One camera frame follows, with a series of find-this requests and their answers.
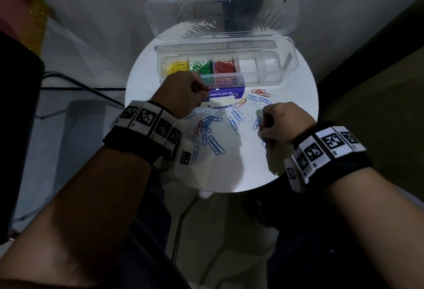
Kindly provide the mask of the person's left hand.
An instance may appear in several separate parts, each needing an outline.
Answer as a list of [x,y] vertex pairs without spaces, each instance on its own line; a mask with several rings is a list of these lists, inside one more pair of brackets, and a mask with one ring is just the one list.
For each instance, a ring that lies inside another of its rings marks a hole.
[[192,99],[192,83],[196,79],[202,78],[192,71],[170,74],[149,101],[161,105],[176,119],[182,119],[196,108]]

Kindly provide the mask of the person's right hand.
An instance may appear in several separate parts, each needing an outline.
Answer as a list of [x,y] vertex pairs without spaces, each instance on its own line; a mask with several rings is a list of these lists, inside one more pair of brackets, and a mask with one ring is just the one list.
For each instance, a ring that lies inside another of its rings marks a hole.
[[317,121],[308,112],[293,102],[267,106],[275,106],[272,137],[276,144],[293,144],[297,137],[317,125]]

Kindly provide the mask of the person's left forearm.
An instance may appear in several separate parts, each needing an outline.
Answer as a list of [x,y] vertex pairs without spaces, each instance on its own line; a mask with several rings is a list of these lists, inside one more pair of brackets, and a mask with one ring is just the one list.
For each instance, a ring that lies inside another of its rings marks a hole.
[[100,285],[119,256],[152,165],[102,147],[0,259],[0,289]]

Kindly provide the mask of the person's right forearm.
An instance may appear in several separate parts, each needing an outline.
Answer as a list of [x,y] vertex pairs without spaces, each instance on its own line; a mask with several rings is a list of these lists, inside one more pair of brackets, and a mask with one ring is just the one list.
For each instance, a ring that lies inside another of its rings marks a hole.
[[325,192],[391,288],[424,289],[424,208],[370,167]]

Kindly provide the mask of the pile of green paper clips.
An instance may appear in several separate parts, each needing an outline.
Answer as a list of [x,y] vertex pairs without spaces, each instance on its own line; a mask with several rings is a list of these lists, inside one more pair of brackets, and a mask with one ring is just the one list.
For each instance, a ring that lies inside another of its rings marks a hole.
[[190,64],[190,70],[200,75],[213,74],[213,63],[211,60],[206,62],[194,61]]

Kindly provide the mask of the blue printed card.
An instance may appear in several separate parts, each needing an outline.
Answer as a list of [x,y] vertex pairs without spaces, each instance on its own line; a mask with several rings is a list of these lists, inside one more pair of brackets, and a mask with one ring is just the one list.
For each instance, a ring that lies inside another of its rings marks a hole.
[[208,98],[202,102],[204,105],[214,107],[234,105],[243,99],[245,87],[213,88],[208,92]]

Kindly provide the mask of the pile of yellow paper clips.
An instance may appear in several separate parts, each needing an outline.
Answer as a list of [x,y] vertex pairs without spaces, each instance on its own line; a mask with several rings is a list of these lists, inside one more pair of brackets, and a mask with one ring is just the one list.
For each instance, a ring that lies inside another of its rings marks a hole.
[[179,71],[189,71],[189,63],[188,61],[176,61],[176,62],[172,62],[168,67],[167,67],[167,74],[173,74],[175,72],[179,72]]

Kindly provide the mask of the pile of red paper clips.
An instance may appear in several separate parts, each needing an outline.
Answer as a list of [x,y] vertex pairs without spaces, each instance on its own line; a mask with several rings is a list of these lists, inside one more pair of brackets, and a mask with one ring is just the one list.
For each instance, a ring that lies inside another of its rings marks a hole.
[[235,61],[215,61],[213,64],[215,74],[227,74],[227,73],[236,73]]

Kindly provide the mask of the scattered blue paper clips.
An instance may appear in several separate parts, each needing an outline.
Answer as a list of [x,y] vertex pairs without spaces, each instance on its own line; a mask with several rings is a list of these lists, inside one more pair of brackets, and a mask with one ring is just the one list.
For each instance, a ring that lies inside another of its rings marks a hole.
[[[236,108],[234,105],[212,107],[203,104],[185,117],[184,135],[193,144],[193,161],[206,157],[208,153],[215,156],[224,155],[233,143],[235,147],[240,147],[248,138],[261,135],[259,130],[252,129],[252,125],[258,116],[262,117],[262,108],[272,104],[275,95],[267,93],[271,95],[269,98],[248,90],[243,96],[243,99],[247,99],[243,107]],[[193,135],[194,128],[200,120],[203,121],[202,133],[199,136]]]

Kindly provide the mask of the wristband with marker tiles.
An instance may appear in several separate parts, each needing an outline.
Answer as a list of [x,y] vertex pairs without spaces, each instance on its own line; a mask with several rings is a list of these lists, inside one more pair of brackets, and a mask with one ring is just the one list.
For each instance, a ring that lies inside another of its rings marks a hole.
[[290,187],[305,193],[323,190],[341,178],[372,167],[366,148],[345,127],[317,124],[293,140],[294,154],[284,160]]
[[132,153],[150,166],[159,159],[189,165],[193,147],[183,141],[184,124],[164,106],[152,101],[131,101],[115,119],[103,139],[109,149]]

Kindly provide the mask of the clear plastic organizer box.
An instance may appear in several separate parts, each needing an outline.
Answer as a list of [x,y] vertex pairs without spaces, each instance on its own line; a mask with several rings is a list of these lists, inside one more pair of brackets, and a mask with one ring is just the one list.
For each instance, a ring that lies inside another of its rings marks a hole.
[[210,62],[211,88],[280,85],[299,67],[289,37],[311,0],[148,0],[163,83],[176,62]]

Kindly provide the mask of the right wristband with marker tiles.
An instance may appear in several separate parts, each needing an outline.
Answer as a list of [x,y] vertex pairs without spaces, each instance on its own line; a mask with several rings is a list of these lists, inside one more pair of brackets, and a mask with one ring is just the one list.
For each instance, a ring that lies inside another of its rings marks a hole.
[[323,190],[341,178],[372,167],[366,148],[345,127],[317,124],[293,140],[294,154],[284,160],[290,187],[305,193]]

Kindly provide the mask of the person's dark trousers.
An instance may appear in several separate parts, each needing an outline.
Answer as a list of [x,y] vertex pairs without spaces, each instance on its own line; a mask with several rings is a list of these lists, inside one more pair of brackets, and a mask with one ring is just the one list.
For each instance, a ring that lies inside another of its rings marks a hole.
[[[391,288],[325,191],[297,194],[279,182],[257,199],[263,200],[265,220],[278,230],[266,262],[268,289]],[[165,254],[170,226],[163,187],[151,178],[129,241],[104,287],[190,289]]]

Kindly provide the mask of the black chair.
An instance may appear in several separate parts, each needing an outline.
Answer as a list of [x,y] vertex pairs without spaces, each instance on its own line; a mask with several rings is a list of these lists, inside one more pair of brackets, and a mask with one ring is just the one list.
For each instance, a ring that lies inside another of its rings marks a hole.
[[0,31],[0,245],[8,242],[45,65]]

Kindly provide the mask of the metal chair frame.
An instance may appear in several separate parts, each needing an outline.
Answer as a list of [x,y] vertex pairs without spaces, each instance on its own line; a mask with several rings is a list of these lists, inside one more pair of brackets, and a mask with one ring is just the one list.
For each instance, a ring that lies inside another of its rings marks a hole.
[[91,88],[89,86],[87,86],[86,84],[83,84],[79,81],[77,81],[76,79],[71,78],[70,76],[67,76],[64,73],[61,72],[44,72],[43,76],[42,76],[42,80],[46,80],[49,78],[58,78],[61,79],[65,82],[71,83],[72,85],[76,86],[77,88],[81,88],[82,90],[85,90],[91,94],[94,94],[102,99],[105,99],[109,102],[111,102],[114,105],[117,105],[119,108],[124,109],[125,105],[123,103],[121,103],[118,100],[112,99],[111,97],[99,92],[98,90]]

